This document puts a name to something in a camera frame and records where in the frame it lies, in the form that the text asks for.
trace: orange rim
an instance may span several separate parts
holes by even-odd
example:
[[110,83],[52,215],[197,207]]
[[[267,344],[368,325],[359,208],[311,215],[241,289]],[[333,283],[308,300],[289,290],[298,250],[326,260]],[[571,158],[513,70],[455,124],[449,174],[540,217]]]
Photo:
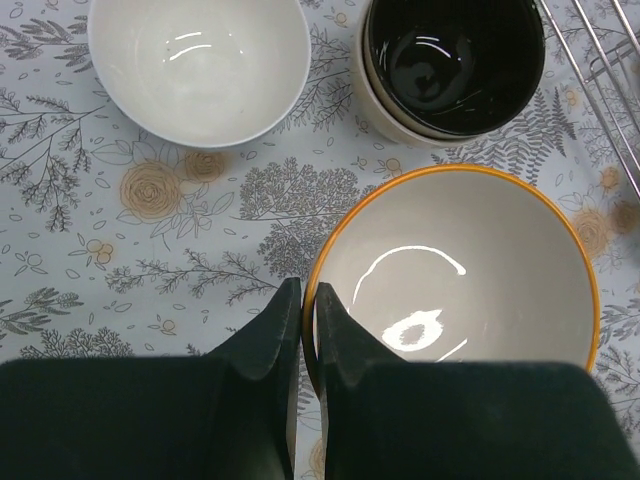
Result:
[[542,193],[536,190],[531,185],[523,182],[519,178],[510,175],[508,173],[501,172],[499,170],[495,170],[493,168],[488,167],[480,167],[477,165],[440,165],[434,167],[424,167],[418,170],[414,170],[404,175],[401,175],[384,185],[381,185],[376,190],[371,192],[365,198],[360,200],[353,207],[349,213],[347,213],[344,218],[338,223],[336,228],[333,230],[329,238],[325,242],[318,258],[316,260],[315,265],[313,266],[313,270],[311,271],[311,275],[309,277],[309,281],[307,283],[307,288],[304,294],[304,301],[302,306],[302,347],[304,350],[304,359],[307,364],[307,369],[309,371],[309,377],[311,378],[311,383],[313,384],[313,388],[316,393],[320,394],[319,384],[318,384],[318,358],[316,356],[315,349],[315,341],[313,335],[313,307],[315,303],[316,290],[318,285],[318,277],[320,276],[320,271],[322,270],[322,266],[329,254],[329,251],[333,247],[336,242],[338,236],[344,231],[344,229],[349,225],[351,220],[355,218],[367,205],[373,202],[376,198],[382,196],[384,193],[388,192],[394,187],[401,185],[409,180],[413,180],[415,178],[423,177],[426,175],[432,175],[434,173],[444,173],[444,172],[470,172],[470,173],[481,173],[485,175],[492,175],[494,177],[501,178],[508,182],[511,182],[518,187],[526,190],[533,196],[535,196],[538,200],[540,200],[544,205],[546,205],[558,219],[565,226],[571,238],[576,243],[576,246],[580,250],[580,254],[582,255],[582,260],[584,261],[584,265],[587,269],[587,273],[589,275],[589,282],[591,284],[591,298],[593,301],[593,338],[591,340],[591,349],[589,351],[589,358],[587,360],[586,369],[590,371],[593,368],[596,360],[596,353],[598,350],[598,342],[599,342],[599,334],[600,334],[600,298],[598,296],[598,285],[596,282],[596,275],[593,271],[593,267],[591,266],[591,262],[589,261],[589,257],[587,256],[587,252],[585,251],[582,242],[571,226],[571,223],[567,219],[567,217],[560,211],[560,209],[554,205],[551,200],[545,197]]

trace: black bowl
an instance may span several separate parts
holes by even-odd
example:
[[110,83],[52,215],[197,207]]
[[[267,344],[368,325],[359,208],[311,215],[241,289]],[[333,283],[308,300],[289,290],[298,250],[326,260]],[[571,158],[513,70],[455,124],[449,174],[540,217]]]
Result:
[[445,137],[513,120],[544,69],[533,0],[373,0],[365,40],[394,105]]

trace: bowl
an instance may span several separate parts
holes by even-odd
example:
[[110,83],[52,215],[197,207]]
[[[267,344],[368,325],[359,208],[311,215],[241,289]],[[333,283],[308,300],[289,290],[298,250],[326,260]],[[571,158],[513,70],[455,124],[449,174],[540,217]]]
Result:
[[363,38],[366,29],[367,14],[368,8],[365,6],[355,35],[354,55],[351,58],[351,84],[353,86],[353,92],[358,99],[362,114],[371,123],[371,126],[388,140],[410,145],[415,148],[439,149],[458,147],[473,140],[473,138],[438,140],[421,135],[405,127],[387,111],[380,99],[376,96],[371,82],[367,77],[364,65]]
[[316,386],[319,282],[409,361],[557,361],[586,369],[595,361],[600,306],[584,248],[551,201],[497,170],[415,170],[345,216],[305,292],[303,346]]
[[409,129],[473,137],[515,118],[540,83],[533,0],[373,0],[365,65],[376,95]]
[[94,66],[118,107],[192,148],[221,150],[269,132],[309,72],[296,0],[93,0],[88,29]]

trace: black bowl rim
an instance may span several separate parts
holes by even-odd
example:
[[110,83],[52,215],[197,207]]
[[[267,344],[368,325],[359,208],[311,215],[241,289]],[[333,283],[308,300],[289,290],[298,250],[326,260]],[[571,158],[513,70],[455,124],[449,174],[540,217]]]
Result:
[[[371,56],[371,58],[375,58],[375,52],[373,50],[374,49],[374,47],[373,47],[373,44],[374,44],[374,42],[373,42],[373,28],[371,28],[371,25],[372,25],[372,22],[374,20],[374,16],[375,16],[374,13],[375,13],[375,11],[377,9],[376,7],[377,7],[378,4],[380,4],[383,1],[389,1],[389,0],[372,0],[371,1],[371,5],[369,6],[369,11],[366,13],[365,21],[369,24],[369,28],[367,29],[368,30],[368,38],[367,39],[369,40],[369,44],[368,44],[368,52],[365,52],[365,54],[368,53]],[[538,6],[536,5],[535,0],[525,0],[525,1],[527,1],[528,3],[531,3],[531,5],[533,6],[533,10],[534,10],[534,13],[536,15],[536,18],[538,19],[537,22],[534,22],[535,23],[535,28],[536,28],[537,33],[538,33],[538,40],[539,40],[539,43],[540,43],[540,48],[538,50],[538,58],[537,58],[538,69],[536,70],[535,81],[532,81],[529,91],[523,97],[523,101],[520,104],[518,104],[518,108],[516,108],[513,113],[507,115],[503,120],[500,120],[499,122],[496,122],[494,124],[494,126],[492,126],[490,128],[482,128],[482,129],[477,129],[477,130],[468,130],[468,131],[465,131],[465,132],[462,132],[462,131],[451,131],[451,130],[447,130],[447,129],[444,129],[444,128],[440,128],[437,125],[433,125],[432,123],[429,123],[429,122],[425,121],[424,119],[418,117],[415,113],[413,113],[411,110],[409,110],[402,103],[402,101],[393,92],[393,88],[391,88],[391,85],[389,84],[389,82],[385,79],[384,72],[382,71],[382,68],[380,67],[380,64],[378,62],[376,62],[376,61],[373,61],[371,63],[374,66],[375,73],[376,73],[376,76],[378,78],[378,81],[380,82],[380,84],[384,88],[384,91],[387,94],[387,96],[393,101],[393,103],[395,105],[397,105],[414,122],[418,123],[419,125],[421,125],[423,127],[435,130],[436,132],[440,132],[440,133],[443,133],[443,134],[446,134],[446,135],[451,135],[451,136],[454,136],[454,137],[455,136],[469,137],[469,136],[484,135],[486,133],[498,130],[499,128],[505,126],[507,123],[511,122],[514,118],[516,118],[518,115],[520,115],[520,113],[522,113],[522,111],[529,104],[529,102],[531,101],[531,99],[535,95],[536,90],[540,86],[540,82],[542,80],[542,74],[544,73],[544,67],[545,67],[545,61],[546,61],[546,55],[547,55],[547,52],[546,52],[546,41],[545,41],[545,34],[544,34],[544,25],[543,25],[543,22],[542,22],[542,17],[540,15],[540,11],[538,9]],[[363,42],[363,48],[365,50],[367,49],[366,42]]]

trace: floral pattern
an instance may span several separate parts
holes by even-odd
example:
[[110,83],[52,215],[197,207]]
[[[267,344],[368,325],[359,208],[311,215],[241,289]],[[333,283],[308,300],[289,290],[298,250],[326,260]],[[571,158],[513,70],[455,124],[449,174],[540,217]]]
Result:
[[[548,1],[578,59],[592,59],[571,2]],[[273,132],[215,154],[156,138],[113,104],[89,55],[88,2],[0,5],[0,361],[206,353],[282,278],[307,277],[327,234],[376,186],[476,163],[535,185],[575,227],[600,288],[594,376],[640,454],[640,209],[553,35],[521,115],[470,145],[424,152],[383,139],[353,96],[363,2],[300,3],[313,49],[302,95]],[[608,0],[583,3],[615,45],[624,32]],[[640,27],[638,1],[621,3]],[[304,363],[298,394],[296,478],[319,480],[320,406]]]

